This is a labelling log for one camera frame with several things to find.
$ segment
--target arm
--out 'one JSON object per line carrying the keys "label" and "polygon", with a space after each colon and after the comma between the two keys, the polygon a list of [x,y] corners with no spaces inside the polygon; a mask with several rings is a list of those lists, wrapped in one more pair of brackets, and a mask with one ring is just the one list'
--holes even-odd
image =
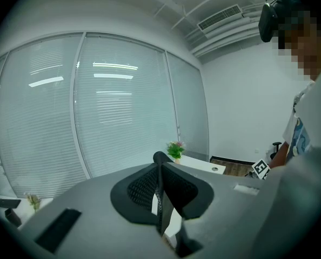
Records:
{"label": "arm", "polygon": [[283,166],[285,164],[285,157],[286,153],[288,152],[289,145],[287,142],[284,142],[283,145],[281,145],[279,151],[276,153],[275,157],[272,159],[272,161],[269,164],[269,167],[275,168],[278,166]]}

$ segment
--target black chair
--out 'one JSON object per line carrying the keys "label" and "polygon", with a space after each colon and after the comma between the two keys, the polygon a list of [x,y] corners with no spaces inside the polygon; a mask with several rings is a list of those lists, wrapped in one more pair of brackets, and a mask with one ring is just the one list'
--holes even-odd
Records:
{"label": "black chair", "polygon": [[276,152],[275,153],[272,153],[271,155],[270,155],[270,158],[271,158],[271,160],[275,157],[275,155],[276,155],[276,153],[278,152],[278,147],[279,147],[279,145],[280,144],[282,144],[281,142],[275,142],[275,143],[272,143],[274,146],[276,146]]}

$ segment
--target wooden floor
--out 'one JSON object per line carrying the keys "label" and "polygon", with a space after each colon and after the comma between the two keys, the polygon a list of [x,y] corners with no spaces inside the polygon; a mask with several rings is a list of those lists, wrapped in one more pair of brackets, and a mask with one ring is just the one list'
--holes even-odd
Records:
{"label": "wooden floor", "polygon": [[253,170],[252,166],[250,165],[231,163],[218,159],[212,159],[211,163],[225,166],[226,168],[223,173],[224,175],[245,176],[245,174]]}

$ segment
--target small plant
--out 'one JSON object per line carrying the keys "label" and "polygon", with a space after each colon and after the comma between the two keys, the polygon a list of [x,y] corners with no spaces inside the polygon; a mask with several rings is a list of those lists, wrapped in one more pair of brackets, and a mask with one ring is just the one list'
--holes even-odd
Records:
{"label": "small plant", "polygon": [[39,205],[41,204],[41,198],[37,195],[26,194],[26,198],[29,201],[30,205],[33,207],[34,211],[36,212],[39,209]]}
{"label": "small plant", "polygon": [[180,159],[182,152],[184,151],[182,142],[170,142],[168,144],[168,155],[172,156],[175,159]]}

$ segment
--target white wall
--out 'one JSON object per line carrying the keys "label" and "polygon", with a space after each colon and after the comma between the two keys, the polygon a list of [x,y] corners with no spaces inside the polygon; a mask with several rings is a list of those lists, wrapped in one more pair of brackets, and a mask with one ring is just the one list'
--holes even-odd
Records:
{"label": "white wall", "polygon": [[62,32],[103,32],[138,39],[188,61],[200,62],[170,25],[112,0],[20,0],[0,28],[0,56],[34,39]]}
{"label": "white wall", "polygon": [[255,162],[283,142],[294,95],[308,80],[287,72],[276,52],[263,43],[203,65],[210,156]]}

